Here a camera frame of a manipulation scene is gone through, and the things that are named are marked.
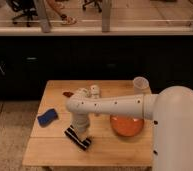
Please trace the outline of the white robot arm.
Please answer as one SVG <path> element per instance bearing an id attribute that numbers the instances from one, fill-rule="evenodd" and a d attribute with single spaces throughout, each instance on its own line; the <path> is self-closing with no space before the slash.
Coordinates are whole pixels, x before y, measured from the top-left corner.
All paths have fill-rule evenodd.
<path id="1" fill-rule="evenodd" d="M 88 98 L 77 91 L 66 101 L 72 125 L 84 132 L 89 115 L 124 115 L 153 124 L 152 171 L 193 171 L 193 90 L 171 86 L 158 94 Z"/>

